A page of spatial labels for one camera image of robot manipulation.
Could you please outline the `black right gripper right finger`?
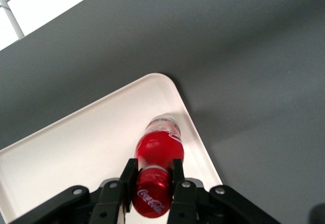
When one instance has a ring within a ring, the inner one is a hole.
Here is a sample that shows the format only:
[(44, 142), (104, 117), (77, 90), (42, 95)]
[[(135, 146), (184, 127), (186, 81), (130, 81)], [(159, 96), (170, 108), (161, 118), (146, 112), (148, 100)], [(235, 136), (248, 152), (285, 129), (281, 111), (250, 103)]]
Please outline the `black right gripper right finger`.
[(279, 223), (227, 185), (209, 191), (198, 179), (185, 178), (183, 163), (173, 160), (174, 199), (167, 223)]

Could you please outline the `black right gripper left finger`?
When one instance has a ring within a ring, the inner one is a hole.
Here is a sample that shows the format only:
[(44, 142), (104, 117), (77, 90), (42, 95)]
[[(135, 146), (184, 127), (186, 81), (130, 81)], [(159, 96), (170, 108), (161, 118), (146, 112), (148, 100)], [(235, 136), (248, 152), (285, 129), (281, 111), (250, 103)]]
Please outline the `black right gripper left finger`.
[(103, 181), (94, 192), (69, 187), (11, 223), (125, 223), (137, 175), (138, 160), (130, 158), (119, 178)]

